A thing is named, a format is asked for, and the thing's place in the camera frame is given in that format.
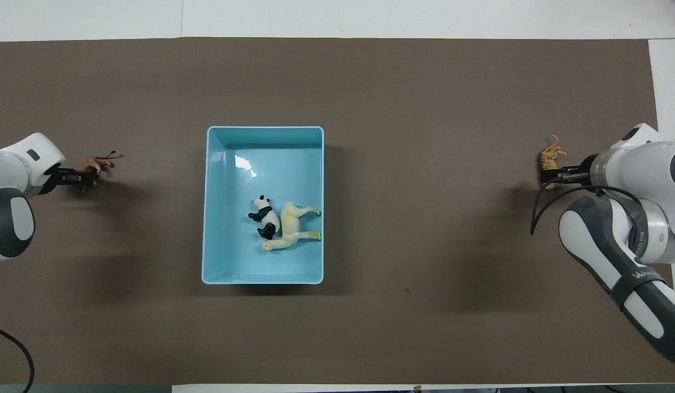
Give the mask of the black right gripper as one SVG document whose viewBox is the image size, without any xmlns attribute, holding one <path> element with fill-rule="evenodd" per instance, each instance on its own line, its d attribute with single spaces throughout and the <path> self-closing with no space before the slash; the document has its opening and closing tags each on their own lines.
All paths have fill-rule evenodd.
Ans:
<svg viewBox="0 0 675 393">
<path fill-rule="evenodd" d="M 542 189 L 556 189 L 560 184 L 581 184 L 592 183 L 591 173 L 594 167 L 594 161 L 597 154 L 591 154 L 583 160 L 583 170 L 580 166 L 563 166 L 557 169 L 556 175 L 549 175 L 542 179 Z M 577 174 L 583 174 L 585 177 L 579 178 Z"/>
</svg>

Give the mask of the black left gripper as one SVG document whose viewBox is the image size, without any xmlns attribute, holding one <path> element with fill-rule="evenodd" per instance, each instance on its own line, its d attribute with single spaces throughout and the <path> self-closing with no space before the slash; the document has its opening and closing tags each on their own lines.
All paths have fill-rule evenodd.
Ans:
<svg viewBox="0 0 675 393">
<path fill-rule="evenodd" d="M 95 171 L 69 170 L 61 167 L 61 163 L 47 170 L 48 179 L 43 184 L 43 193 L 50 193 L 57 186 L 94 186 Z"/>
</svg>

